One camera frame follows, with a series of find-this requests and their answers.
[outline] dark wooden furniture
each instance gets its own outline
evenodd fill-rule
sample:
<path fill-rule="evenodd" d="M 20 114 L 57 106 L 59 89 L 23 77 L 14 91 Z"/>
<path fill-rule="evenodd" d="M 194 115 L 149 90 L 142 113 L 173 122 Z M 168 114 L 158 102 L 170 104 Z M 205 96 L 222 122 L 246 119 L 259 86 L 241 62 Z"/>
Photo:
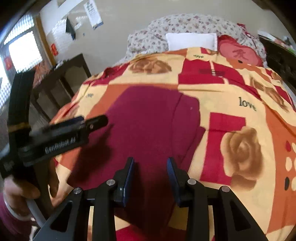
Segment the dark wooden furniture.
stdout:
<path fill-rule="evenodd" d="M 53 105 L 59 110 L 61 106 L 57 102 L 57 100 L 54 98 L 51 90 L 55 87 L 56 82 L 59 80 L 66 92 L 71 98 L 74 96 L 74 92 L 71 89 L 69 83 L 66 81 L 65 73 L 66 71 L 73 67 L 83 67 L 87 77 L 89 78 L 91 76 L 91 73 L 89 71 L 89 68 L 87 67 L 87 64 L 84 60 L 83 54 L 79 54 L 75 56 L 74 58 L 66 61 L 62 66 L 51 70 L 41 81 L 39 85 L 37 85 L 32 90 L 32 96 L 31 96 L 31 102 L 34 105 L 34 107 L 37 109 L 37 111 L 42 114 L 46 120 L 50 121 L 49 116 L 45 113 L 45 111 L 42 109 L 42 107 L 37 102 L 37 99 L 39 97 L 39 93 L 44 91 L 46 95 L 48 96 L 49 100 L 53 103 Z"/>
<path fill-rule="evenodd" d="M 253 0 L 262 9 L 270 9 L 286 27 L 294 41 L 296 41 L 296 2 L 290 0 Z"/>
<path fill-rule="evenodd" d="M 268 38 L 259 36 L 267 53 L 267 64 L 296 95 L 296 55 Z"/>

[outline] sleeve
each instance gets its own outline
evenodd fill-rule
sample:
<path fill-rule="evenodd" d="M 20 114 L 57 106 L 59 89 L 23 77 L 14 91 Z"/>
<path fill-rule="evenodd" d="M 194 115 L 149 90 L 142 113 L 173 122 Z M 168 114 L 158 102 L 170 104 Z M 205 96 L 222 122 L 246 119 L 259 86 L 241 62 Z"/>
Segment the sleeve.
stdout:
<path fill-rule="evenodd" d="M 28 241 L 32 229 L 30 217 L 20 217 L 0 194 L 0 240 Z"/>

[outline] chinese character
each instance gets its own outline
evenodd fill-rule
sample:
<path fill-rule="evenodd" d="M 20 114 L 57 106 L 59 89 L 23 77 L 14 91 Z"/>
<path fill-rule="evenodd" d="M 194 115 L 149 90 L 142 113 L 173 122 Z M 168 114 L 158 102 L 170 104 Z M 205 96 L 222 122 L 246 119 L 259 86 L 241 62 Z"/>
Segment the chinese character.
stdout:
<path fill-rule="evenodd" d="M 243 58 L 243 59 L 245 59 L 245 60 L 248 60 L 247 58 L 245 58 L 244 57 L 244 54 L 246 53 L 246 52 L 244 52 L 242 49 L 238 49 L 238 50 L 234 50 L 234 51 L 232 51 L 233 53 L 237 53 L 237 55 L 235 55 L 234 57 L 235 58 Z"/>

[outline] pillow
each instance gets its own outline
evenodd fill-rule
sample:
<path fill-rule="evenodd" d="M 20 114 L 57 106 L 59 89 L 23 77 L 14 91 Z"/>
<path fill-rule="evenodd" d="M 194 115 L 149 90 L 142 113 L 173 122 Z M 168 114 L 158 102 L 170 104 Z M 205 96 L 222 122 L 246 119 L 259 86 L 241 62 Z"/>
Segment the pillow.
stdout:
<path fill-rule="evenodd" d="M 262 59 L 252 48 L 240 45 L 230 36 L 223 35 L 219 37 L 218 51 L 225 58 L 237 59 L 246 64 L 263 67 Z"/>
<path fill-rule="evenodd" d="M 168 41 L 168 50 L 190 47 L 203 47 L 213 51 L 218 50 L 217 34 L 168 33 L 165 37 Z"/>

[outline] screw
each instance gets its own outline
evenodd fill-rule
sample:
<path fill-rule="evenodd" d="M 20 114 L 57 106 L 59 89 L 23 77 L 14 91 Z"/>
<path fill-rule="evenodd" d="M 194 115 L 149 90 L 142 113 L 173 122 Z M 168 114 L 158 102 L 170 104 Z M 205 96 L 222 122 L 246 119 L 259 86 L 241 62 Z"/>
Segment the screw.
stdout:
<path fill-rule="evenodd" d="M 189 179 L 187 182 L 190 185 L 195 185 L 196 184 L 196 180 L 195 179 Z"/>
<path fill-rule="evenodd" d="M 230 188 L 227 187 L 227 186 L 222 186 L 221 190 L 222 190 L 223 192 L 229 192 L 229 191 L 230 191 Z"/>
<path fill-rule="evenodd" d="M 106 183 L 107 183 L 108 186 L 112 186 L 112 185 L 115 184 L 115 180 L 109 179 Z"/>
<path fill-rule="evenodd" d="M 81 188 L 75 188 L 75 189 L 73 190 L 74 194 L 79 194 L 79 193 L 81 193 L 81 191 L 82 191 Z"/>

